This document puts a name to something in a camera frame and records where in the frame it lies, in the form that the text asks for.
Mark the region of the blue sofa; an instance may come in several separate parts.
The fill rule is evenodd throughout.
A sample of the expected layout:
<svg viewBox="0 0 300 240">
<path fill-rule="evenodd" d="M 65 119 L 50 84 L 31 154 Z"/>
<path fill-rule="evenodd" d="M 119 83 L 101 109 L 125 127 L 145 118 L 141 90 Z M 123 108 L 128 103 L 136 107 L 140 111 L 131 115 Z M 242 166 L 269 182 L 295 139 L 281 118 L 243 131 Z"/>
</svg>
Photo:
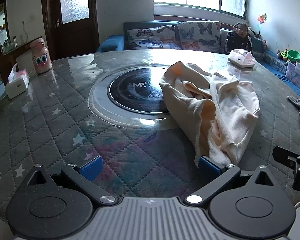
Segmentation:
<svg viewBox="0 0 300 240">
<path fill-rule="evenodd" d="M 129 50 L 130 36 L 128 31 L 130 29 L 150 29 L 150 28 L 163 28 L 166 25 L 174 26 L 178 30 L 178 22 L 176 21 L 143 21 L 143 22 L 126 22 L 123 24 L 123 35 L 109 36 L 97 49 L 98 52 L 106 51 L 122 51 Z M 253 55 L 257 61 L 266 67 L 270 72 L 277 76 L 282 82 L 287 84 L 299 97 L 300 88 L 290 81 L 286 76 L 286 65 L 280 59 L 275 58 L 274 53 L 266 49 L 266 42 L 257 37 L 257 34 L 250 28 L 249 35 L 251 38 L 251 46 Z"/>
</svg>

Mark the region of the butterfly cushion right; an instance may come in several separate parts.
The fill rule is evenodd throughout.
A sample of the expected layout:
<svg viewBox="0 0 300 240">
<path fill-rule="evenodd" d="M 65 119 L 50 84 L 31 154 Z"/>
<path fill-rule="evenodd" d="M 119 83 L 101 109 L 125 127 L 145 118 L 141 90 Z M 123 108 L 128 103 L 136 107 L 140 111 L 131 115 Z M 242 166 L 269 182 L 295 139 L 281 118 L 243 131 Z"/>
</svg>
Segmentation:
<svg viewBox="0 0 300 240">
<path fill-rule="evenodd" d="M 183 50 L 221 52 L 220 22 L 194 21 L 178 23 L 181 48 Z"/>
</svg>

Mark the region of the dark wooden door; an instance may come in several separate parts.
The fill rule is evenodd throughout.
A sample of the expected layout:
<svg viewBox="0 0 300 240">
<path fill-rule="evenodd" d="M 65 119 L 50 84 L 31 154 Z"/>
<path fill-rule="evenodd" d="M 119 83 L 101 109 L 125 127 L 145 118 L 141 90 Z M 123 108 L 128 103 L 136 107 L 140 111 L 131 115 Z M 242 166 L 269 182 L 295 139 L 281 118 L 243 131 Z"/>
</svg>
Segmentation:
<svg viewBox="0 0 300 240">
<path fill-rule="evenodd" d="M 42 0 L 42 12 L 52 60 L 97 51 L 96 0 Z"/>
</svg>

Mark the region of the white pink tissue box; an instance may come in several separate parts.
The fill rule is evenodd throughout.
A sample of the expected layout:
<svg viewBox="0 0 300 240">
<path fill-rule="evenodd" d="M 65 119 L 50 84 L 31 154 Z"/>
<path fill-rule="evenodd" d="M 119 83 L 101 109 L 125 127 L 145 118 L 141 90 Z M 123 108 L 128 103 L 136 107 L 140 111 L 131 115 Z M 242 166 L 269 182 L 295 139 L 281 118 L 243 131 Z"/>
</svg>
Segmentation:
<svg viewBox="0 0 300 240">
<path fill-rule="evenodd" d="M 228 60 L 239 68 L 252 68 L 256 63 L 252 53 L 244 49 L 234 49 L 230 51 Z"/>
</svg>

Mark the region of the butterfly cushion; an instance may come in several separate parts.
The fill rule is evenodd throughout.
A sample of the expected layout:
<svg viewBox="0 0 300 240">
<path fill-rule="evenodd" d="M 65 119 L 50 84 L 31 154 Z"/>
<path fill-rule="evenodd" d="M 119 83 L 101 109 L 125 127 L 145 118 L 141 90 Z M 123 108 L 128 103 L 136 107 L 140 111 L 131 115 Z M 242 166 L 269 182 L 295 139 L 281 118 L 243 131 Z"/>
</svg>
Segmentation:
<svg viewBox="0 0 300 240">
<path fill-rule="evenodd" d="M 221 52 L 220 22 L 194 21 L 178 23 L 181 48 L 183 50 Z"/>
<path fill-rule="evenodd" d="M 177 44 L 175 26 L 131 29 L 126 32 L 129 48 L 137 49 L 181 49 Z"/>
</svg>

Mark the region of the colourful pinwheel toy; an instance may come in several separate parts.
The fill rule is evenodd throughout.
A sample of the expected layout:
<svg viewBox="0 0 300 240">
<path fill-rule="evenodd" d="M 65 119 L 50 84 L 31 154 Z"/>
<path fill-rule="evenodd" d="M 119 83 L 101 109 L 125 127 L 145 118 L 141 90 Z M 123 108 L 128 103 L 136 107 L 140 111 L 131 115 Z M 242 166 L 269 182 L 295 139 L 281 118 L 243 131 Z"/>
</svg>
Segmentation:
<svg viewBox="0 0 300 240">
<path fill-rule="evenodd" d="M 257 18 L 257 20 L 259 22 L 259 32 L 258 32 L 258 35 L 260 36 L 261 35 L 261 25 L 264 24 L 267 21 L 267 15 L 266 15 L 266 13 L 259 15 L 258 18 Z"/>
</svg>

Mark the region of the cream fleece garment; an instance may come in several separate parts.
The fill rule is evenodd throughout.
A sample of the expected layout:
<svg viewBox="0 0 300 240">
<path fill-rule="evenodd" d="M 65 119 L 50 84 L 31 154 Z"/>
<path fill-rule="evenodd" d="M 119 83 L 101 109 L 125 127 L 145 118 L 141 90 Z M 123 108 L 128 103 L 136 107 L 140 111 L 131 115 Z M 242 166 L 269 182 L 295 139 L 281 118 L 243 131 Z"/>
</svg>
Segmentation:
<svg viewBox="0 0 300 240">
<path fill-rule="evenodd" d="M 203 156 L 221 165 L 239 164 L 260 112 L 251 81 L 179 61 L 159 85 L 167 110 L 194 146 L 195 164 Z"/>
</svg>

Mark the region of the white tissue box left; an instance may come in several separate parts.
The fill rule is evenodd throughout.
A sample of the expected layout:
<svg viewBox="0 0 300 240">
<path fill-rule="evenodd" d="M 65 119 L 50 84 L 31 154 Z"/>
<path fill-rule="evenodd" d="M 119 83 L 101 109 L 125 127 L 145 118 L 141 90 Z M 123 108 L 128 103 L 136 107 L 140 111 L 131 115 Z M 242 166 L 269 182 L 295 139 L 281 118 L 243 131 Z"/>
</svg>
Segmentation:
<svg viewBox="0 0 300 240">
<path fill-rule="evenodd" d="M 5 92 L 11 100 L 21 93 L 25 92 L 29 86 L 30 77 L 27 70 L 19 70 L 16 63 L 8 76 L 8 81 L 5 85 Z"/>
</svg>

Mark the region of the clear plastic storage box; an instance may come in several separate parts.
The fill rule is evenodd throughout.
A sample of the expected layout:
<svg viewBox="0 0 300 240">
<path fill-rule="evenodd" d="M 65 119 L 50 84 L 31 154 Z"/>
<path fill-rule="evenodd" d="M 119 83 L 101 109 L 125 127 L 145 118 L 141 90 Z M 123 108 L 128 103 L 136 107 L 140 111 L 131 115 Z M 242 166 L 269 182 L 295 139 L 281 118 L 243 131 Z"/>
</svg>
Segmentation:
<svg viewBox="0 0 300 240">
<path fill-rule="evenodd" d="M 286 69 L 286 78 L 292 81 L 294 85 L 300 88 L 300 63 L 293 64 L 288 61 Z"/>
</svg>

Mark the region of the pink cartoon thermos bottle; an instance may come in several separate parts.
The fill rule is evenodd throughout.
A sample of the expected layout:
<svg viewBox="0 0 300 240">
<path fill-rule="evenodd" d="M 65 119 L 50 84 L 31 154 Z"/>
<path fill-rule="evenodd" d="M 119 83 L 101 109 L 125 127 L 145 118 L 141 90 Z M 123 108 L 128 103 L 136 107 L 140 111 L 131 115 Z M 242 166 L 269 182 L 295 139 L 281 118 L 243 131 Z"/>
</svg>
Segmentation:
<svg viewBox="0 0 300 240">
<path fill-rule="evenodd" d="M 52 68 L 52 63 L 44 39 L 38 38 L 34 40 L 31 42 L 30 47 L 36 73 L 39 75 L 49 71 Z"/>
</svg>

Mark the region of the green plastic bowl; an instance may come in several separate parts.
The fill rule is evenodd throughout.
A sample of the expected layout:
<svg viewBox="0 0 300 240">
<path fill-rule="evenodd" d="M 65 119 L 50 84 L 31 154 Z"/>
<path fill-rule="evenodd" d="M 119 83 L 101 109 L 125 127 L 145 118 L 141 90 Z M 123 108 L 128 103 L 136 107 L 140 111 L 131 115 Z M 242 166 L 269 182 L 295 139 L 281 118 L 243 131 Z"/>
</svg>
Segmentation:
<svg viewBox="0 0 300 240">
<path fill-rule="evenodd" d="M 287 50 L 287 59 L 290 62 L 300 62 L 300 53 L 297 50 Z"/>
</svg>

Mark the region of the butterfly cushion left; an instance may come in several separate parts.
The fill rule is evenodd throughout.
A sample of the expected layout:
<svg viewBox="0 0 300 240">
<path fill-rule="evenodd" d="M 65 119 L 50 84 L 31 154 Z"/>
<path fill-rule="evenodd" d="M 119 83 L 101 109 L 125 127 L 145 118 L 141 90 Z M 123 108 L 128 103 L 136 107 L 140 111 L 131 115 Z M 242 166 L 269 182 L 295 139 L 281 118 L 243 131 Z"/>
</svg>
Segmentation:
<svg viewBox="0 0 300 240">
<path fill-rule="evenodd" d="M 131 29 L 126 32 L 129 48 L 137 49 L 181 49 L 177 44 L 175 26 Z"/>
</svg>

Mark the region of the quilted star table cover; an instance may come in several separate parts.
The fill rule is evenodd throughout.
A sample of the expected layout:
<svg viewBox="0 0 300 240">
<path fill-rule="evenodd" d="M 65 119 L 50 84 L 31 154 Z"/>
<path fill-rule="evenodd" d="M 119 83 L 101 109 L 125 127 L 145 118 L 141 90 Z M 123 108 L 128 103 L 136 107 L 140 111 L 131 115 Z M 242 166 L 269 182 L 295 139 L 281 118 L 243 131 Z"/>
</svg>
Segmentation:
<svg viewBox="0 0 300 240">
<path fill-rule="evenodd" d="M 169 115 L 143 115 L 120 108 L 108 85 L 130 70 L 151 70 L 153 86 L 175 62 L 210 73 L 251 81 L 260 117 L 239 166 L 267 165 L 293 203 L 293 172 L 272 158 L 275 146 L 300 154 L 300 115 L 287 101 L 293 91 L 265 64 L 241 70 L 223 54 L 182 50 L 127 50 L 56 60 L 30 79 L 13 100 L 0 101 L 0 218 L 30 169 L 43 165 L 57 174 L 65 164 L 81 165 L 95 156 L 103 170 L 95 183 L 118 197 L 186 197 L 206 183 L 195 164 L 195 150 Z"/>
</svg>

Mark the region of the child in dark jacket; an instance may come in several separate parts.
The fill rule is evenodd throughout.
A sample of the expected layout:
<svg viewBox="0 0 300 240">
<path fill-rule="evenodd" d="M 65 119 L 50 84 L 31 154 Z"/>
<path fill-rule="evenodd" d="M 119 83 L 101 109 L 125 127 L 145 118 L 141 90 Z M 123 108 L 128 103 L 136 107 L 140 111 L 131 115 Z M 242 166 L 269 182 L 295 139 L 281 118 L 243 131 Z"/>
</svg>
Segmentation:
<svg viewBox="0 0 300 240">
<path fill-rule="evenodd" d="M 234 25 L 233 30 L 228 32 L 224 52 L 229 55 L 230 51 L 234 49 L 244 49 L 249 52 L 253 51 L 248 26 L 245 23 L 237 23 Z"/>
</svg>

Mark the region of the round black induction cooktop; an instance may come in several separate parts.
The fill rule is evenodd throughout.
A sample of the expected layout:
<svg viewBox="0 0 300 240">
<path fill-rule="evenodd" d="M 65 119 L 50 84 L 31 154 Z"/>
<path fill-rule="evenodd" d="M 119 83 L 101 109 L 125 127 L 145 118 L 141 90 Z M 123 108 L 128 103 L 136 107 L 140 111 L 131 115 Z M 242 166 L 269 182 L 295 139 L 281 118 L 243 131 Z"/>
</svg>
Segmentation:
<svg viewBox="0 0 300 240">
<path fill-rule="evenodd" d="M 115 77 L 107 88 L 108 98 L 122 109 L 147 115 L 168 114 L 159 85 L 166 67 L 133 69 Z"/>
</svg>

